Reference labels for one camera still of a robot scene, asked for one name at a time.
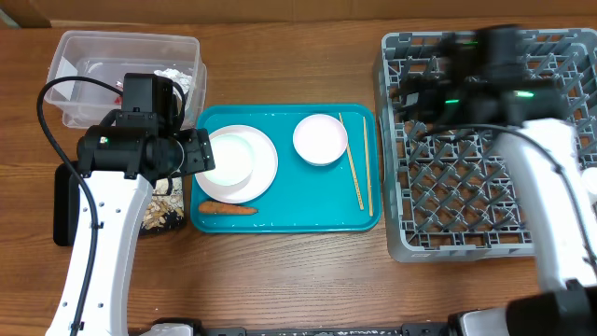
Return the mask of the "white tissue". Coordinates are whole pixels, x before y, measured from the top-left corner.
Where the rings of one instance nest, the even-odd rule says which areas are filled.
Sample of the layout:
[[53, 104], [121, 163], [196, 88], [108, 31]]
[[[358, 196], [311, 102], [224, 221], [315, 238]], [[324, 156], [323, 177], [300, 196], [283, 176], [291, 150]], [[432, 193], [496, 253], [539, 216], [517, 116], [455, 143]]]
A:
[[172, 68], [167, 68], [166, 70], [155, 70], [154, 74], [160, 77], [167, 77], [176, 82], [182, 88], [183, 93], [188, 95], [190, 85], [192, 84], [192, 76]]

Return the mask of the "white cup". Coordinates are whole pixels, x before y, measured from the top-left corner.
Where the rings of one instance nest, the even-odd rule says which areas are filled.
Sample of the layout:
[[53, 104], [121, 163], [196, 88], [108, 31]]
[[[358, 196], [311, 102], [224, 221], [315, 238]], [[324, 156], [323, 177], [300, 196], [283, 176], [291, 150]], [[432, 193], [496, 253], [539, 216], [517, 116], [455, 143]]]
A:
[[597, 203], [597, 168], [589, 167], [582, 171], [581, 180], [591, 204]]

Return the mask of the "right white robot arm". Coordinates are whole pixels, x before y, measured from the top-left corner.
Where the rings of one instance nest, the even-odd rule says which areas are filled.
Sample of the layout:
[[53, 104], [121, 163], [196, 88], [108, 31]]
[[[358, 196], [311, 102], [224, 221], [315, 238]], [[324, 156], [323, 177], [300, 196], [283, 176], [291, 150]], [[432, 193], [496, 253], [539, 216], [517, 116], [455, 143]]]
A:
[[398, 114], [451, 130], [494, 131], [531, 230], [538, 295], [452, 315], [448, 335], [593, 335], [596, 218], [579, 172], [574, 126], [552, 81], [407, 77]]

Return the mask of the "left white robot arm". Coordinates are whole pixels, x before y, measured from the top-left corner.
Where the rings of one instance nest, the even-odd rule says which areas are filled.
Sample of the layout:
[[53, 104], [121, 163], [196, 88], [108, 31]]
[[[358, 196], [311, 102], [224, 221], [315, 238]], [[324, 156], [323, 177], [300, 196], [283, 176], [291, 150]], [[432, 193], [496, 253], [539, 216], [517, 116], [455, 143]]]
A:
[[50, 335], [125, 335], [132, 265], [155, 184], [214, 168], [204, 129], [92, 126], [77, 144], [76, 238]]

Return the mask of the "food scraps and rice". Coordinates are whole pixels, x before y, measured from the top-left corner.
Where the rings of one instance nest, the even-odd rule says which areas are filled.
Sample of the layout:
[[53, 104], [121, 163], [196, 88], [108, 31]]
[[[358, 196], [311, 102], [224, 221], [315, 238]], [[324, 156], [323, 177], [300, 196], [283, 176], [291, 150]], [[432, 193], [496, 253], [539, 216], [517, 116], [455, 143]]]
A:
[[183, 180], [181, 177], [156, 182], [145, 211], [140, 235], [157, 234], [182, 228], [185, 223]]

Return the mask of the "cream bowl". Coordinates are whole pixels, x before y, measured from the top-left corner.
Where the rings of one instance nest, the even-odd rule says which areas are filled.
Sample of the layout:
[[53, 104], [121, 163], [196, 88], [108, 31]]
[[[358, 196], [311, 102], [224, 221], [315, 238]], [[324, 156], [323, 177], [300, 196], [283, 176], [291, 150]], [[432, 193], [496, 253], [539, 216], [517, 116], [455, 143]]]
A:
[[221, 134], [211, 140], [215, 168], [203, 173], [211, 183], [232, 187], [244, 183], [253, 172], [254, 151], [236, 134]]

